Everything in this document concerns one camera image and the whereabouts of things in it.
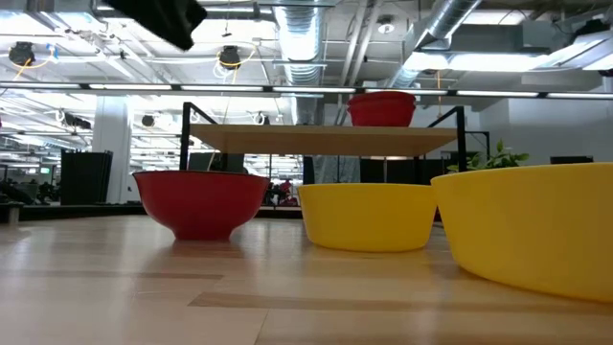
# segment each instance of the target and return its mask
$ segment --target wooden shelf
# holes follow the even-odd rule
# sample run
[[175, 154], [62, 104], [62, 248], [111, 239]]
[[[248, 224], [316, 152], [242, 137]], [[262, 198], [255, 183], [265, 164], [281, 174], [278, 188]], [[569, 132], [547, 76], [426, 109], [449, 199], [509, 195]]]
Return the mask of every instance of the wooden shelf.
[[354, 126], [192, 125], [224, 153], [418, 156], [456, 139], [455, 129]]

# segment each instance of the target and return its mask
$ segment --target stacked red bowl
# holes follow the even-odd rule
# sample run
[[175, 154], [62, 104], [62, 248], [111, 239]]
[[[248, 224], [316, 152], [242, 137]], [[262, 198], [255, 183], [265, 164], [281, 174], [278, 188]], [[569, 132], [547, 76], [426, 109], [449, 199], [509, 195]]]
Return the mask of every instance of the stacked red bowl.
[[355, 96], [348, 105], [356, 127], [408, 127], [415, 112], [415, 96], [381, 91]]
[[228, 240], [252, 219], [268, 187], [264, 177], [230, 172], [137, 172], [143, 206], [178, 240]]

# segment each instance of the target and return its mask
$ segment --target ceiling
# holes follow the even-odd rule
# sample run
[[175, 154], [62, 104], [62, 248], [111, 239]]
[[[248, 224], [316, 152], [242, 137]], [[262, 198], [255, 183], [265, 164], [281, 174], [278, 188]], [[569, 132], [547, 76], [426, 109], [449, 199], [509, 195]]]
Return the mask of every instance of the ceiling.
[[[385, 1], [380, 14], [392, 16], [394, 30], [382, 34], [374, 30], [365, 62], [357, 75], [358, 83], [383, 81], [390, 78], [404, 62], [402, 44], [409, 25], [429, 14], [433, 1]], [[343, 63], [349, 48], [349, 37], [355, 28], [358, 1], [342, 1], [326, 11], [325, 85], [338, 85]], [[598, 10], [610, 5], [610, 1], [525, 1], [485, 0], [465, 24], [517, 25], [530, 20], [533, 15], [539, 21], [551, 21], [582, 12]], [[19, 73], [8, 53], [16, 41], [34, 43], [36, 63], [41, 65], [49, 58], [49, 46], [57, 49], [57, 58], [49, 58], [39, 68], [27, 69], [19, 81], [70, 81], [70, 82], [133, 82], [133, 83], [229, 83], [234, 75], [223, 78], [215, 71], [216, 55], [226, 45], [239, 46], [244, 62], [238, 69], [235, 83], [283, 84], [285, 81], [284, 58], [281, 56], [278, 33], [274, 23], [248, 20], [205, 20], [194, 32], [194, 47], [182, 52], [151, 34], [133, 20], [107, 18], [95, 20], [82, 15], [66, 14], [61, 17], [70, 29], [52, 30], [33, 16], [24, 12], [0, 11], [0, 80], [12, 81]], [[466, 89], [531, 89], [534, 82], [554, 85], [564, 90], [589, 90], [600, 77], [595, 72], [558, 71], [539, 73], [467, 72], [443, 70], [439, 75], [422, 73], [417, 82], [428, 88]], [[239, 98], [194, 96], [128, 96], [135, 114], [135, 139], [132, 163], [134, 169], [175, 168], [178, 139], [152, 137], [155, 134], [172, 134], [180, 131], [180, 114], [183, 102], [192, 102], [229, 124], [254, 124], [259, 114], [268, 116], [273, 125], [291, 125], [289, 98]], [[49, 94], [7, 90], [0, 98], [0, 114], [3, 130], [34, 132], [69, 132], [73, 128], [63, 126], [57, 120], [58, 110], [71, 113], [95, 125], [97, 96], [91, 94]], [[155, 126], [145, 127], [142, 117], [156, 118]], [[148, 137], [138, 137], [138, 133]], [[4, 151], [33, 150], [37, 154], [0, 156], [0, 164], [18, 163], [57, 155], [61, 147], [87, 150], [91, 146], [91, 131], [82, 130], [80, 136], [36, 135], [29, 137], [3, 136], [0, 145]], [[52, 153], [41, 154], [42, 148]], [[206, 150], [200, 143], [196, 149]], [[293, 176], [292, 169], [300, 168], [298, 157], [278, 157], [279, 163], [293, 168], [281, 170], [278, 177]], [[263, 173], [267, 157], [249, 159], [249, 169]]]

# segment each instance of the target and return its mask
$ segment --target silver duct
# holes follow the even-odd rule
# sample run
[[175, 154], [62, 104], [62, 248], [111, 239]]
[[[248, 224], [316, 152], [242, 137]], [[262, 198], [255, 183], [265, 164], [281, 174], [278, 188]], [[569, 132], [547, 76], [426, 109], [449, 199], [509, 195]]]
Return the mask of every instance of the silver duct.
[[[427, 44], [450, 39], [458, 30], [460, 25], [466, 20], [470, 13], [481, 4], [482, 0], [437, 0], [432, 7], [432, 13], [425, 19], [423, 29], [416, 29], [418, 25], [413, 25], [407, 34], [409, 44], [407, 52], [411, 54], [418, 48]], [[388, 87], [407, 88], [413, 84], [421, 71], [413, 70], [402, 65], [388, 81]]]
[[[322, 22], [324, 10], [314, 7], [276, 7], [279, 24], [279, 44], [284, 59], [308, 62], [321, 53]], [[321, 67], [311, 65], [286, 65], [285, 76], [290, 85], [319, 85]], [[323, 107], [318, 99], [293, 98], [292, 118], [297, 125], [322, 125]]]

